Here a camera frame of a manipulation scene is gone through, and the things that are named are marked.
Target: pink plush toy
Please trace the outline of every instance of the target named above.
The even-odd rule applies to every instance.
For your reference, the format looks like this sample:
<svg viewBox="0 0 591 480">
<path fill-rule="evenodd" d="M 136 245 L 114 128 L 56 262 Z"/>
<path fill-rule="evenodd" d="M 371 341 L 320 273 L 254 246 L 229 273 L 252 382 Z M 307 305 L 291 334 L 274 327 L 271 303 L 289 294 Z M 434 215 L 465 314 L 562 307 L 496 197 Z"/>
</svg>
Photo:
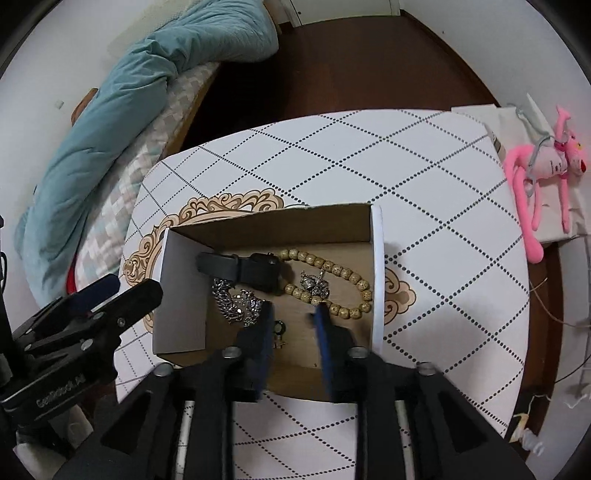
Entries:
<svg viewBox="0 0 591 480">
<path fill-rule="evenodd" d="M 557 110 L 558 121 L 554 128 L 554 144 L 544 145 L 544 141 L 550 139 L 550 136 L 547 136 L 537 145 L 520 145 L 509 150 L 504 163 L 507 182 L 515 195 L 517 215 L 523 231 L 525 254 L 530 263 L 539 263 L 544 258 L 544 249 L 534 236 L 534 231 L 540 226 L 541 213 L 541 195 L 538 180 L 549 179 L 554 176 L 560 177 L 562 228 L 564 233 L 569 233 L 568 177 L 569 174 L 581 176 L 587 170 L 583 147 L 577 141 L 574 132 L 569 130 L 566 125 L 566 122 L 570 119 L 570 114 L 560 106 L 557 107 Z M 531 182 L 533 187 L 534 214 L 531 220 L 527 208 L 526 181 Z"/>
</svg>

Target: white tablecloth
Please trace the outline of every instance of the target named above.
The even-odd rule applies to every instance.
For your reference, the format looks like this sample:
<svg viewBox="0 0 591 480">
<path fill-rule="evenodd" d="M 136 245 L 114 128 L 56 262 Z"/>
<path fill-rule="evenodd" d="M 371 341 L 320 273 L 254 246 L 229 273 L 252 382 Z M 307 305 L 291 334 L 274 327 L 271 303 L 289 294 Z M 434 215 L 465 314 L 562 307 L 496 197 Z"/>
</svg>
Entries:
<svg viewBox="0 0 591 480">
<path fill-rule="evenodd" d="M 383 356 L 431 361 L 503 434 L 527 351 L 528 272 L 485 127 L 435 111 L 329 113 L 266 125 L 160 162 L 129 226 L 122 288 L 150 276 L 167 226 L 235 209 L 374 202 L 384 214 Z M 154 365 L 150 322 L 123 335 L 117 390 Z M 237 478 L 353 478 L 355 408 L 267 394 L 237 405 Z"/>
</svg>

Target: red fabric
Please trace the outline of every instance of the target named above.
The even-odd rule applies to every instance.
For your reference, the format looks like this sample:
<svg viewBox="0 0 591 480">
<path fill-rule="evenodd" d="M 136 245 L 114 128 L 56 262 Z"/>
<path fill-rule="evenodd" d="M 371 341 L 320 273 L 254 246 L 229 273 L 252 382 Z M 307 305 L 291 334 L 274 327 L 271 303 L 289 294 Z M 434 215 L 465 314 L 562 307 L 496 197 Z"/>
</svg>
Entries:
<svg viewBox="0 0 591 480">
<path fill-rule="evenodd" d="M 76 293 L 78 289 L 76 288 L 76 276 L 74 274 L 74 269 L 76 268 L 76 256 L 74 256 L 74 260 L 72 261 L 72 265 L 70 265 L 70 269 L 68 270 L 68 276 L 66 278 L 66 293 L 71 295 Z"/>
</svg>

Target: teal blanket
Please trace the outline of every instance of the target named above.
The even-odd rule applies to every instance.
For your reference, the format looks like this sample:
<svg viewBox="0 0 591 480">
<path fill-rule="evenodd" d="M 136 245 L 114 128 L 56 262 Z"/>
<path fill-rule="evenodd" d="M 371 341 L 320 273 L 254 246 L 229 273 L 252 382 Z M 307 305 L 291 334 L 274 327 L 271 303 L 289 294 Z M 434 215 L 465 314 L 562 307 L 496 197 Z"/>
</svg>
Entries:
<svg viewBox="0 0 591 480">
<path fill-rule="evenodd" d="M 15 246 L 39 305 L 65 293 L 93 192 L 164 108 L 168 82 L 208 61 L 261 61 L 277 49 L 262 0 L 203 0 L 130 48 L 50 161 L 17 227 Z"/>
</svg>

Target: dark brown floor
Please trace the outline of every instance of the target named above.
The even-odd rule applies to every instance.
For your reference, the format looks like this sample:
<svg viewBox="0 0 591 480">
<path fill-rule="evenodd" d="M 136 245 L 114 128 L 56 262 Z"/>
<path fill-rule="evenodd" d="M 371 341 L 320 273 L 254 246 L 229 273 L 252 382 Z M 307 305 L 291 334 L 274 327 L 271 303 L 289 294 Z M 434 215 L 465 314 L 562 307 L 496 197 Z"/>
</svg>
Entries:
<svg viewBox="0 0 591 480">
<path fill-rule="evenodd" d="M 224 64 L 204 99 L 183 149 L 258 125 L 315 113 L 368 108 L 426 108 L 496 103 L 471 69 L 409 16 L 348 18 L 293 29 L 279 52 L 257 64 Z M 562 318 L 558 250 L 530 266 L 533 285 Z M 551 393 L 560 356 L 561 325 L 532 297 L 530 345 L 521 404 Z M 532 410 L 532 429 L 547 404 Z"/>
</svg>

